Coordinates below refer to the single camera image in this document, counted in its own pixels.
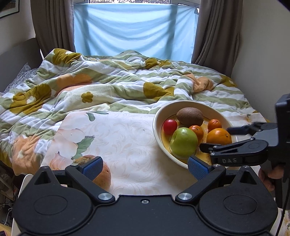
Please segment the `person's right hand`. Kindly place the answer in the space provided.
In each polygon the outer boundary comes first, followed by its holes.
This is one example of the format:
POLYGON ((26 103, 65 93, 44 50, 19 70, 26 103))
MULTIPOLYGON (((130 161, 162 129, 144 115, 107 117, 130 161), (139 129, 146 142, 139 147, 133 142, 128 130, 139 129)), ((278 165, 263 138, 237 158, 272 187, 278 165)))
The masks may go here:
POLYGON ((274 184, 271 182, 271 180, 278 180, 281 179, 284 175, 284 168, 277 166, 270 172, 266 173, 262 168, 260 168, 258 172, 258 176, 260 180, 264 183, 265 187, 269 191, 275 190, 274 184))

